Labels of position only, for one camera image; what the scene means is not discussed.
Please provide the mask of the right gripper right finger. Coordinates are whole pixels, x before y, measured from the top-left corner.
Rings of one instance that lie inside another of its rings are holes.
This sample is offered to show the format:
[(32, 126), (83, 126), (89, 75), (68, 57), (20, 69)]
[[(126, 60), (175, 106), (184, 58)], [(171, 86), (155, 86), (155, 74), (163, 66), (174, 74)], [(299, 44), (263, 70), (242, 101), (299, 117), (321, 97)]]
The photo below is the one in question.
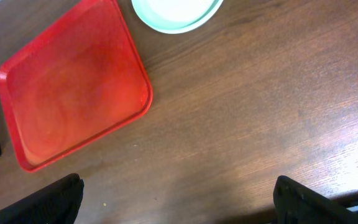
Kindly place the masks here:
[(284, 175), (273, 202), (278, 224), (358, 224), (358, 205), (344, 207)]

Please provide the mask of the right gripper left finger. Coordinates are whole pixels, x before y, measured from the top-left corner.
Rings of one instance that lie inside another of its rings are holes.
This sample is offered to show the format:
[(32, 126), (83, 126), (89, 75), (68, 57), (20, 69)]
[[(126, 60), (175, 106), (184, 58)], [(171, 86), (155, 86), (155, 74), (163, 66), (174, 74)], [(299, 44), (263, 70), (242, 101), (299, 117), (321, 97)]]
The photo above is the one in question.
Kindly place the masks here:
[(73, 224), (84, 186), (78, 174), (69, 174), (0, 210), (0, 224)]

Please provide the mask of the light blue plate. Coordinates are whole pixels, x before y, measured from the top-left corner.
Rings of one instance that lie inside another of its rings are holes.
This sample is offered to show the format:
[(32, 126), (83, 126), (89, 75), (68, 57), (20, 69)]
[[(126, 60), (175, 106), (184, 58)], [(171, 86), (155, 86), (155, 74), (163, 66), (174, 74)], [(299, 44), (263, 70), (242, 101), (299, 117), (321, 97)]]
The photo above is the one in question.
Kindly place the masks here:
[(201, 17), (190, 22), (174, 22), (153, 13), (143, 0), (132, 0), (132, 6), (139, 19), (150, 28), (164, 34), (182, 34), (197, 29), (211, 19), (218, 11), (223, 0), (215, 0), (214, 4)]

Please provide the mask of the white plate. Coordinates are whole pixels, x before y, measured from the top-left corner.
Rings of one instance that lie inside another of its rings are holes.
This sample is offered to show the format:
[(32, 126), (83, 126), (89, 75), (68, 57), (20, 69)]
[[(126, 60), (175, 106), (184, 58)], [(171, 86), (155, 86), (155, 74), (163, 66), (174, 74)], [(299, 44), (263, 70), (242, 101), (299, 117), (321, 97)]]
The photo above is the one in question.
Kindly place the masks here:
[(174, 22), (190, 22), (205, 14), (215, 0), (143, 0), (156, 15)]

